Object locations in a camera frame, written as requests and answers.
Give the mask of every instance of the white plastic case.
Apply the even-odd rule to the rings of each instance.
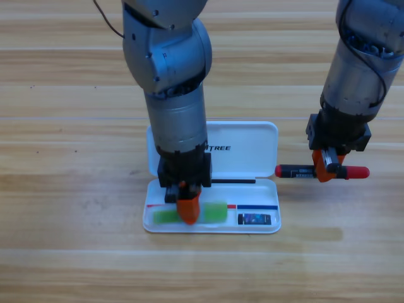
[[[165,188],[158,179],[148,185],[143,226],[149,232],[272,234],[282,224],[276,184],[267,178],[275,173],[278,150],[278,128],[270,122],[208,121],[207,152],[211,152],[212,179],[248,179],[254,184],[212,184],[202,188],[199,203],[226,201],[227,220],[223,223],[154,224],[153,212],[175,209],[165,204]],[[149,171],[157,176],[159,154],[152,130],[147,129]],[[269,215],[267,225],[239,225],[240,214]]]

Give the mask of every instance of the wooden table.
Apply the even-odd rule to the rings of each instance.
[[[336,4],[210,0],[207,116],[274,122],[278,163],[310,163]],[[404,302],[404,70],[346,160],[371,177],[276,180],[274,235],[143,230],[145,102],[91,0],[1,0],[0,84],[1,303]]]

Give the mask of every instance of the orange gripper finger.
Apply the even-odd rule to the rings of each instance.
[[[182,221],[192,225],[196,223],[199,217],[199,196],[201,193],[193,199],[179,199],[177,201],[177,212]]]
[[[328,182],[336,177],[336,174],[331,174],[326,171],[326,167],[324,166],[323,156],[321,154],[321,150],[314,150],[312,154],[312,159],[314,163],[314,167],[316,169],[317,179],[320,182]],[[338,156],[338,161],[342,164],[345,159],[345,156]]]

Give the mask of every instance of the green object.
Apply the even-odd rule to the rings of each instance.
[[[220,223],[227,219],[227,203],[217,201],[203,204],[203,223]]]
[[[182,222],[176,210],[160,210],[153,213],[154,224]]]
[[[222,223],[227,219],[227,203],[225,201],[201,203],[198,223]],[[158,210],[153,212],[154,224],[182,222],[177,210]]]

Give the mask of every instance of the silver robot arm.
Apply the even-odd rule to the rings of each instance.
[[[404,59],[404,0],[340,0],[336,23],[340,41],[321,110],[306,129],[309,148],[321,151],[328,173],[340,168],[338,156],[364,151],[371,138],[367,123],[379,112]]]
[[[206,2],[122,1],[124,56],[145,92],[167,203],[192,199],[201,186],[211,186],[202,81],[211,68],[212,49],[197,19]]]

